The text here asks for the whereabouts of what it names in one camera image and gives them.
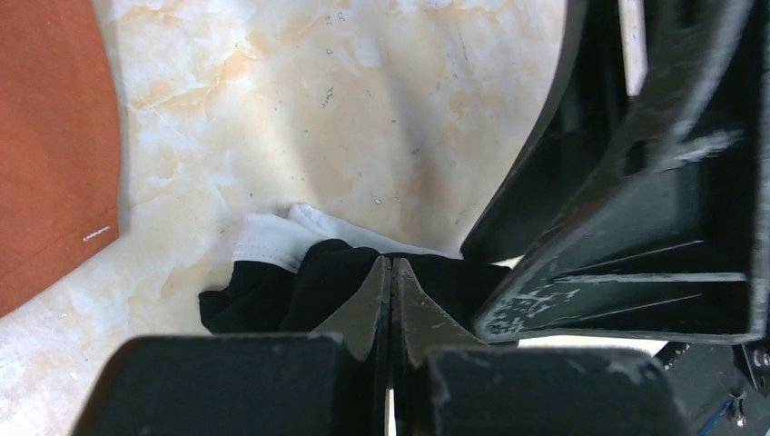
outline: orange fabric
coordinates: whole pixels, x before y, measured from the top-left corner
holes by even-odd
[[[0,2],[0,316],[118,237],[119,173],[91,3]]]

